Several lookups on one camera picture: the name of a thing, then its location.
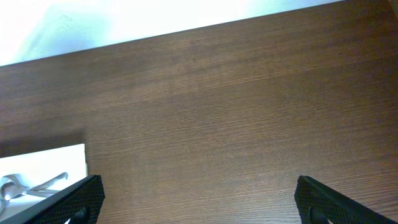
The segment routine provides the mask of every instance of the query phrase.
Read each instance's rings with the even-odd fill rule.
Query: wooden table
[[[346,1],[1,67],[0,156],[84,142],[98,223],[298,223],[299,175],[397,221],[397,100],[388,2]]]

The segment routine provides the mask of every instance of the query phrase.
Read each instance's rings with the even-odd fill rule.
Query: wood plank
[[[398,220],[397,71],[371,0],[9,65],[0,156],[83,141],[98,223],[298,223],[299,175]]]

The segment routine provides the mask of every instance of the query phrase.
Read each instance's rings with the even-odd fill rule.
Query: white paper
[[[22,184],[34,187],[67,172],[68,179],[49,187],[63,190],[87,176],[85,145],[62,147],[19,156],[0,159],[0,177],[9,174],[22,174]],[[25,195],[12,199],[0,214],[0,222],[44,200],[44,198]]]

